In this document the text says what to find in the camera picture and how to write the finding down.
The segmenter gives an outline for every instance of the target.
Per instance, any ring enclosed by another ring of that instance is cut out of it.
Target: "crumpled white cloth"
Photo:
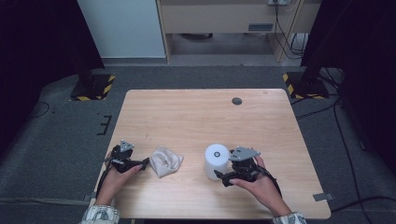
[[[159,178],[177,171],[184,157],[166,147],[157,147],[149,158],[149,164]]]

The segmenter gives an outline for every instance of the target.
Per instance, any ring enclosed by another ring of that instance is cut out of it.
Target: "gray carpet floor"
[[[299,67],[279,66],[114,66],[116,76],[105,100],[69,101],[77,76],[66,77],[43,89],[31,117],[0,166],[0,223],[78,223],[87,205],[5,203],[4,199],[38,198],[80,202],[90,194],[99,176],[102,158],[125,93],[138,89],[286,89],[282,74]],[[328,86],[330,93],[336,90]],[[325,100],[290,99],[296,117],[331,106],[337,96]],[[396,198],[396,177],[374,151],[363,151],[360,140],[340,106],[335,107],[350,153],[362,198]],[[112,120],[105,135],[101,123]],[[355,188],[346,148],[332,107],[298,119],[308,151],[325,192],[332,193],[331,209],[355,202]],[[374,200],[364,203],[373,223],[396,223],[396,203]],[[153,220],[138,220],[153,223]],[[121,223],[130,223],[124,219]],[[170,223],[156,220],[155,223]],[[361,207],[350,206],[326,220],[308,223],[369,223]]]

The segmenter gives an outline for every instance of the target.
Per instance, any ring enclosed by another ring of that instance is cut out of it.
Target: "human hand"
[[[257,164],[265,168],[264,161],[260,156],[254,157]],[[265,175],[258,174],[257,180],[247,182],[242,179],[231,179],[230,183],[249,191],[262,205],[266,206],[274,217],[283,217],[291,214],[290,208],[283,201],[276,190],[272,180]]]
[[[137,165],[130,170],[119,173],[115,168],[111,168],[105,180],[103,181],[99,195],[96,198],[95,205],[111,205],[113,198],[120,192],[125,183],[137,172],[142,169],[143,165]]]

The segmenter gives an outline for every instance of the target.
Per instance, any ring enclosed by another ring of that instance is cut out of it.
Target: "black hole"
[[[242,104],[242,99],[239,97],[234,97],[232,100],[234,105],[241,105]]]

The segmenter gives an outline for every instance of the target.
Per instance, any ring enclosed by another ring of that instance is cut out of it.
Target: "sleeve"
[[[294,212],[287,216],[274,217],[273,223],[274,224],[306,224],[306,221],[302,213]]]
[[[114,207],[94,205],[85,211],[80,224],[117,224],[120,212]]]

